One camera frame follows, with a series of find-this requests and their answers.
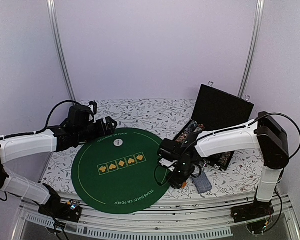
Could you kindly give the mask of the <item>white dealer button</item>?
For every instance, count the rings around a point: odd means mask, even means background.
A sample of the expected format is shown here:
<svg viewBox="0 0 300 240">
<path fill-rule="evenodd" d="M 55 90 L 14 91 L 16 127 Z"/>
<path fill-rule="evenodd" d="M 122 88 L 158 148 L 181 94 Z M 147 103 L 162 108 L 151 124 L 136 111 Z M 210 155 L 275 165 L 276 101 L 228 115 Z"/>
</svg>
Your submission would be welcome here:
<svg viewBox="0 0 300 240">
<path fill-rule="evenodd" d="M 124 143 L 123 140 L 120 139 L 120 138 L 117 138 L 117 139 L 115 139 L 115 140 L 113 141 L 113 144 L 114 144 L 114 146 L 116 146 L 116 147 L 122 146 L 123 143 Z"/>
</svg>

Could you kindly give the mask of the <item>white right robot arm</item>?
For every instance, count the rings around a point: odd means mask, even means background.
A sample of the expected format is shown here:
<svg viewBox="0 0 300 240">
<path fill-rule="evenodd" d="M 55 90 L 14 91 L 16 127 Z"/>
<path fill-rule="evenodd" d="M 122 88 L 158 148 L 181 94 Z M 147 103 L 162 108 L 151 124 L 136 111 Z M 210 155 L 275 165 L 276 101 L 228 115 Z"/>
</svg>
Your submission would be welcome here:
<svg viewBox="0 0 300 240">
<path fill-rule="evenodd" d="M 160 165 L 170 162 L 167 182 L 174 189 L 193 175 L 195 165 L 213 155 L 240 150 L 258 150 L 263 160 L 256 201 L 249 206 L 252 218 L 259 218 L 268 210 L 268 203 L 278 184 L 281 172 L 290 161 L 288 136 L 273 118 L 274 113 L 260 112 L 256 119 L 214 131 L 190 133 L 184 142 L 164 139 L 157 155 Z"/>
</svg>

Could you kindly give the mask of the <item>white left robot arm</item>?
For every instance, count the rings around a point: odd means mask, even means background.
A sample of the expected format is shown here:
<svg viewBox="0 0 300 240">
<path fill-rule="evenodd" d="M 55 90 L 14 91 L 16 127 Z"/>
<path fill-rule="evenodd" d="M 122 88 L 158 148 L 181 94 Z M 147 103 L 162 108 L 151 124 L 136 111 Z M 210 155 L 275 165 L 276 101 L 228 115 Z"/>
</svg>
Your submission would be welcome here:
<svg viewBox="0 0 300 240">
<path fill-rule="evenodd" d="M 63 152 L 114 134 L 118 123 L 110 116 L 95 119 L 96 113 L 92 102 L 88 106 L 76 104 L 70 107 L 67 118 L 60 125 L 0 136 L 0 192 L 32 200 L 44 206 L 53 217 L 60 217 L 65 211 L 64 205 L 51 186 L 20 176 L 5 164 L 36 154 Z"/>
</svg>

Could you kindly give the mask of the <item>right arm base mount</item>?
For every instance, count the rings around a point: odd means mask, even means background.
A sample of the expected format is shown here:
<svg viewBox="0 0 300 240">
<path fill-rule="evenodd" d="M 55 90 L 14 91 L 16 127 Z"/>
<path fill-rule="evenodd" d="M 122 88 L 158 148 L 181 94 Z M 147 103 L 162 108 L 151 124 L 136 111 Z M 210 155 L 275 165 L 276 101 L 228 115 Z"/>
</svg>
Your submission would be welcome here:
<svg viewBox="0 0 300 240">
<path fill-rule="evenodd" d="M 266 217 L 270 217 L 274 213 L 272 201 L 262 202 L 258 200 L 254 200 L 249 204 L 232 207 L 230 210 L 230 215 L 235 223 L 253 221 L 248 223 L 246 227 L 254 235 L 264 233 L 269 224 Z"/>
</svg>

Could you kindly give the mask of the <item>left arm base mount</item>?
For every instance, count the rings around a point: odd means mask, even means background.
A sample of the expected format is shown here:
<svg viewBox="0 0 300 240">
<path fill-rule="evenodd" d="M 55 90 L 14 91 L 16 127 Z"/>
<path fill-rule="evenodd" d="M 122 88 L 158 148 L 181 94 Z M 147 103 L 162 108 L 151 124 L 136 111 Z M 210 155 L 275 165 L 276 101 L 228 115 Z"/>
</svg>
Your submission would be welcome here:
<svg viewBox="0 0 300 240">
<path fill-rule="evenodd" d="M 39 206 L 38 212 L 42 215 L 50 216 L 53 219 L 60 219 L 78 223 L 82 214 L 82 207 L 80 202 L 76 200 L 69 200 L 67 203 L 61 202 L 59 194 L 49 185 L 43 184 L 50 194 L 46 204 Z"/>
</svg>

